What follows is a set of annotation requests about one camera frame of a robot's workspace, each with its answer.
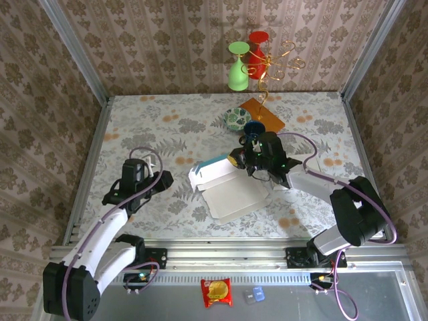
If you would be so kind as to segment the teal paper box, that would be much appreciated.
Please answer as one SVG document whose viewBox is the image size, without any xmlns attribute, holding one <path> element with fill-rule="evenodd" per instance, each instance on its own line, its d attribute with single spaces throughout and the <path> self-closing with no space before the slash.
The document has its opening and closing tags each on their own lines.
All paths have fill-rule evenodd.
<svg viewBox="0 0 428 321">
<path fill-rule="evenodd" d="M 212 218 L 220 225 L 270 204 L 261 181 L 234 167 L 225 154 L 193 167 L 189 180 L 192 190 L 202 192 Z"/>
</svg>

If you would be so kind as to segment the dark blue mug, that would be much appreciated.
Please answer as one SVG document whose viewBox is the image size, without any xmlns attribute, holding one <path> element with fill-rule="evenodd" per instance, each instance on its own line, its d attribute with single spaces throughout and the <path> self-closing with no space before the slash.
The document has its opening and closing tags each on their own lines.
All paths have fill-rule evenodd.
<svg viewBox="0 0 428 321">
<path fill-rule="evenodd" d="M 260 134 L 265 132 L 263 123 L 252 120 L 243 127 L 243 136 L 239 138 L 240 145 L 244 146 L 248 142 L 255 140 Z"/>
</svg>

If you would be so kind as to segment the green leaf pattern bowl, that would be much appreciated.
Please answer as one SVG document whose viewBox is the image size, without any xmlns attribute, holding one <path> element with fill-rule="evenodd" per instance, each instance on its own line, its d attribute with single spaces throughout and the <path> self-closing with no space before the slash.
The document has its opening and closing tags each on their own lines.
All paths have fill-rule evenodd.
<svg viewBox="0 0 428 321">
<path fill-rule="evenodd" d="M 228 109 L 223 113 L 224 125 L 233 131 L 243 130 L 244 126 L 251 121 L 251 119 L 250 112 L 240 107 Z"/>
</svg>

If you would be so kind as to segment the floral tablecloth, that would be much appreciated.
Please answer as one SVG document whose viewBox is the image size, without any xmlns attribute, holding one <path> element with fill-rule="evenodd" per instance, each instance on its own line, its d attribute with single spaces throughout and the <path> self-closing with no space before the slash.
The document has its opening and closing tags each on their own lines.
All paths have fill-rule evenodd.
<svg viewBox="0 0 428 321">
<path fill-rule="evenodd" d="M 212 218 L 188 174 L 193 166 L 238 146 L 239 134 L 225 127 L 223 113 L 251 98 L 249 93 L 123 96 L 101 138 L 102 150 L 90 187 L 81 233 L 105 213 L 102 198 L 120 178 L 129 156 L 156 150 L 173 175 L 170 189 L 133 215 L 124 233 L 145 238 L 311 237 L 334 224 L 325 202 L 300 191 L 269 191 L 270 204 L 227 224 Z M 320 170 L 339 177 L 364 171 L 348 118 L 336 92 L 273 93 L 266 106 L 284 121 L 288 156 L 316 155 Z"/>
</svg>

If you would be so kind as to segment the green wine glass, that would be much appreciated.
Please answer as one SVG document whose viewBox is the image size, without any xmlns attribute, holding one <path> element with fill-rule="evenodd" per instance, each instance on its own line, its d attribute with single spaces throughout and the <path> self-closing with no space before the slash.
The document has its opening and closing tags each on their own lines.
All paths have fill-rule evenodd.
<svg viewBox="0 0 428 321">
<path fill-rule="evenodd" d="M 249 76 L 241 59 L 249 51 L 249 44 L 243 41 L 235 41 L 229 45 L 228 49 L 237 57 L 229 71 L 228 86 L 233 91 L 244 91 L 249 86 Z"/>
</svg>

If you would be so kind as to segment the red wine glass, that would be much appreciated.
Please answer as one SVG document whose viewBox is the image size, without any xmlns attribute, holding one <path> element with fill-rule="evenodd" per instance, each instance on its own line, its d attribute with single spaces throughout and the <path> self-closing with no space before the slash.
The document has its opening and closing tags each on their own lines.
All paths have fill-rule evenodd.
<svg viewBox="0 0 428 321">
<path fill-rule="evenodd" d="M 269 35 L 265 31 L 254 31 L 249 35 L 249 40 L 253 46 L 249 51 L 247 70 L 251 79 L 258 80 L 265 72 L 265 54 L 261 50 L 261 44 L 266 42 L 268 39 Z"/>
</svg>

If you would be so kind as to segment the red snack packet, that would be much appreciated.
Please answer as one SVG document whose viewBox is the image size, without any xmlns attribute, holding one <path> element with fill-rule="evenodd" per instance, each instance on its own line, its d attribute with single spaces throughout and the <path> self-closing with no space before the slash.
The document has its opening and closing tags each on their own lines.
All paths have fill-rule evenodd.
<svg viewBox="0 0 428 321">
<path fill-rule="evenodd" d="M 214 304 L 233 305 L 233 296 L 231 293 L 231 280 L 229 278 L 220 280 L 205 280 L 202 279 L 201 292 L 203 302 L 206 308 Z"/>
</svg>

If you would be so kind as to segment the aluminium frame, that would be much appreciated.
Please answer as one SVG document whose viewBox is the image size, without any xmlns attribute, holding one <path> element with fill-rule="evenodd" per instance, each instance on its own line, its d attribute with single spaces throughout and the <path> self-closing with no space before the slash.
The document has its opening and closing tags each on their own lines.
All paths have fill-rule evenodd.
<svg viewBox="0 0 428 321">
<path fill-rule="evenodd" d="M 101 135 L 106 133 L 109 123 L 118 113 L 118 104 L 123 96 L 106 99 L 98 121 L 94 139 L 84 167 L 82 180 L 74 201 L 72 213 L 61 246 L 52 249 L 52 259 L 66 255 L 79 242 L 82 217 L 86 212 L 86 202 L 90 196 L 90 186 L 96 176 L 96 161 L 102 150 Z M 233 272 L 320 272 L 321 267 L 289 268 L 286 250 L 289 247 L 305 247 L 306 238 L 148 238 L 146 247 L 163 247 L 169 251 L 164 271 L 196 273 Z M 332 259 L 340 273 L 381 274 L 392 272 L 397 283 L 397 295 L 403 301 L 402 312 L 412 321 L 428 321 L 428 309 L 422 301 L 422 293 L 410 265 L 409 257 L 401 244 L 385 245 L 367 243 L 361 247 L 344 250 L 342 260 Z"/>
</svg>

